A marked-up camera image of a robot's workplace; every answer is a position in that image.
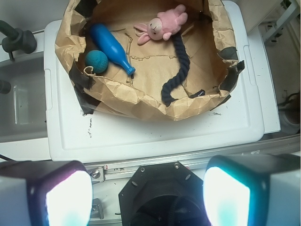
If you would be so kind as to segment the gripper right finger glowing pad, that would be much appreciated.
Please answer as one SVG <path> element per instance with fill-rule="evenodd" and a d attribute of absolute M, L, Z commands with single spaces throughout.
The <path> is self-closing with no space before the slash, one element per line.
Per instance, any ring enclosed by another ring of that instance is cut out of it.
<path fill-rule="evenodd" d="M 216 155 L 204 174 L 203 200 L 213 226 L 299 226 L 301 158 Z"/>

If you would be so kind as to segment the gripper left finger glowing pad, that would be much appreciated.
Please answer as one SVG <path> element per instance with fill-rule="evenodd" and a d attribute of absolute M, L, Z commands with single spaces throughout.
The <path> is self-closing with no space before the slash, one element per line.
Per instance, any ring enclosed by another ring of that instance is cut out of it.
<path fill-rule="evenodd" d="M 4 161 L 0 164 L 2 226 L 86 226 L 91 177 L 79 161 Z"/>

